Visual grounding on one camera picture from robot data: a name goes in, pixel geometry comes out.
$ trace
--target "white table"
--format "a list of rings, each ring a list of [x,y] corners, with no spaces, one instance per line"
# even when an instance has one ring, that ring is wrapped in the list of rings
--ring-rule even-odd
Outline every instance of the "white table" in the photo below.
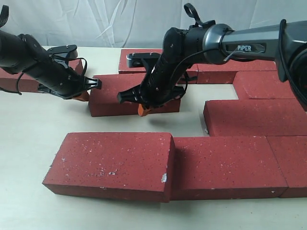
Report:
[[[116,74],[120,49],[78,48],[89,77]],[[90,116],[87,103],[0,92],[0,230],[301,230],[307,199],[176,201],[169,204],[55,195],[41,183],[69,132],[160,131],[203,136],[204,102],[237,99],[232,85],[189,85],[180,113]]]

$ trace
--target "table surface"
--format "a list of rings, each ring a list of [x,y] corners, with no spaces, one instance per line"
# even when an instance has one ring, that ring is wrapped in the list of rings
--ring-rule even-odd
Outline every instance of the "table surface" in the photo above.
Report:
[[[118,73],[120,49],[78,48],[87,76]],[[87,103],[0,92],[0,230],[307,230],[307,199],[172,201],[55,195],[42,185],[69,132],[170,132],[206,136],[207,100],[237,99],[232,85],[189,85],[180,113],[91,117]]]

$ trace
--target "white backdrop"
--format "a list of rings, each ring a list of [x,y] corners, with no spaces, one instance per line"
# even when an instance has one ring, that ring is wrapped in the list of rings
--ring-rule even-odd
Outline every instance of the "white backdrop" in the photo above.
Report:
[[[10,6],[3,30],[32,34],[41,45],[131,48],[161,48],[170,27],[188,28],[187,2],[203,21],[235,30],[307,20],[306,0],[0,0]]]

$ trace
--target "piper logo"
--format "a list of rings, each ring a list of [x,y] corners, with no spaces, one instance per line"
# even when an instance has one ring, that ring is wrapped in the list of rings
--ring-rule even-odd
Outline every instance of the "piper logo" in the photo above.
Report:
[[[238,51],[250,51],[251,52],[251,46],[238,46]]]

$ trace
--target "robotic arm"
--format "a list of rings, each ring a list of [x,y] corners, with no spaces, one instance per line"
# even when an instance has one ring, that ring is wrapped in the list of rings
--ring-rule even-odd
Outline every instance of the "robotic arm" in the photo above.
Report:
[[[149,114],[186,91],[177,82],[193,64],[222,65],[228,60],[275,61],[281,82],[289,80],[301,104],[307,104],[307,21],[234,31],[215,21],[203,23],[196,9],[187,3],[185,12],[195,19],[187,30],[170,28],[161,55],[130,54],[130,67],[144,66],[140,85],[118,94],[120,103],[139,103],[139,115]]]
[[[9,17],[9,7],[3,6],[0,14],[0,28]],[[0,31],[0,68],[9,74],[26,73],[40,84],[39,92],[50,93],[63,99],[88,101],[87,91],[92,88],[101,89],[98,79],[85,77],[87,63],[83,73],[75,72],[68,63],[77,58],[77,46],[59,46],[45,50],[38,41],[29,34],[18,36]],[[18,81],[16,91],[19,93]]]

